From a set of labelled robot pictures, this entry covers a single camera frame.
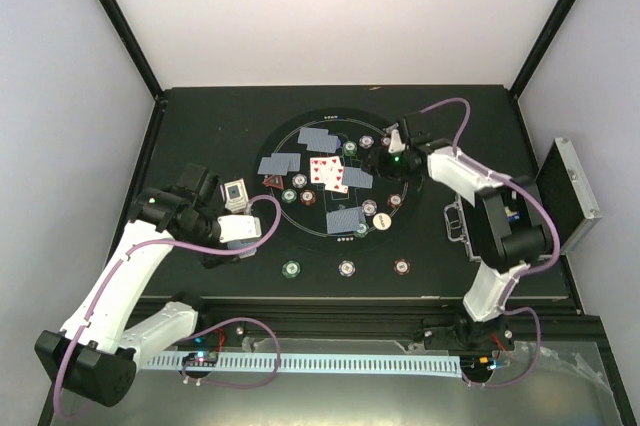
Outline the green chip stack source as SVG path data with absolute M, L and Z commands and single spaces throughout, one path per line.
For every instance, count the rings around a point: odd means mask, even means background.
M 282 266 L 282 275 L 287 279 L 297 277 L 301 272 L 301 265 L 297 261 L 287 261 Z

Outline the brown orange chip stack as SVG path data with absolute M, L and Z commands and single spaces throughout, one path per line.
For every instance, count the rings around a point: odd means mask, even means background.
M 394 262 L 394 272 L 400 276 L 404 276 L 410 273 L 411 265 L 404 258 L 397 259 Z

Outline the red triangular button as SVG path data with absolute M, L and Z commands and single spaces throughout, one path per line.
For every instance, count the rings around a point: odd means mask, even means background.
M 265 187 L 282 191 L 284 189 L 283 177 L 280 175 L 271 175 L 264 179 L 262 184 Z

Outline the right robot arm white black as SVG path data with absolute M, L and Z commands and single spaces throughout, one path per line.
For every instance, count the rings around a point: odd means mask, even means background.
M 453 330 L 462 347 L 479 348 L 499 329 L 520 280 L 550 268 L 559 254 L 559 235 L 537 186 L 472 159 L 457 140 L 432 139 L 421 112 L 387 127 L 364 169 L 386 179 L 425 176 L 466 202 L 471 242 L 480 262 Z

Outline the dealt card bottom player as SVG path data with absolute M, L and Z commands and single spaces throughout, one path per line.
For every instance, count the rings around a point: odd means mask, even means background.
M 361 223 L 365 222 L 364 211 L 361 207 L 339 209 L 326 213 L 326 233 L 338 235 L 355 232 Z

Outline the dealt card player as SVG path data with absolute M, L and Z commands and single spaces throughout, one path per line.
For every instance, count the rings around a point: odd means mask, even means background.
M 272 153 L 271 157 L 273 159 L 279 160 L 281 162 L 286 162 L 288 166 L 289 172 L 299 172 L 300 171 L 300 163 L 301 163 L 301 154 L 300 153 Z
M 365 222 L 364 211 L 361 207 L 339 209 L 326 213 L 326 233 L 338 235 L 355 232 L 361 223 Z
M 317 142 L 324 142 L 325 138 L 329 135 L 328 129 L 323 128 L 313 128 L 313 127 L 302 127 L 298 132 L 298 144 L 310 145 L 315 144 Z

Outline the green chips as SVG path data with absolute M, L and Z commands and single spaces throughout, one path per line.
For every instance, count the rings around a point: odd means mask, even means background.
M 297 192 L 294 189 L 286 189 L 282 191 L 281 200 L 286 204 L 291 204 L 297 199 Z
M 354 157 L 357 154 L 358 145 L 353 141 L 347 141 L 342 146 L 343 155 L 346 157 Z
M 359 223 L 353 235 L 357 238 L 364 238 L 369 232 L 369 227 L 366 223 Z

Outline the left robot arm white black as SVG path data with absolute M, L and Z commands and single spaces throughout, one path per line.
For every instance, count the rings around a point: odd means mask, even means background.
M 114 406 L 148 360 L 177 342 L 202 345 L 213 337 L 213 318 L 199 311 L 199 298 L 185 293 L 137 325 L 127 323 L 174 249 L 201 253 L 212 266 L 252 251 L 262 231 L 251 206 L 243 181 L 220 184 L 218 176 L 194 164 L 176 184 L 139 194 L 91 291 L 59 331 L 43 331 L 34 346 L 52 381 L 57 415 L 63 413 L 63 391 Z

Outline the dealt card top player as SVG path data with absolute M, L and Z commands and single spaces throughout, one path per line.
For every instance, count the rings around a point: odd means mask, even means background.
M 298 144 L 310 145 L 315 144 L 317 142 L 324 142 L 325 138 L 329 135 L 328 129 L 323 128 L 313 128 L 313 127 L 302 127 L 298 132 Z

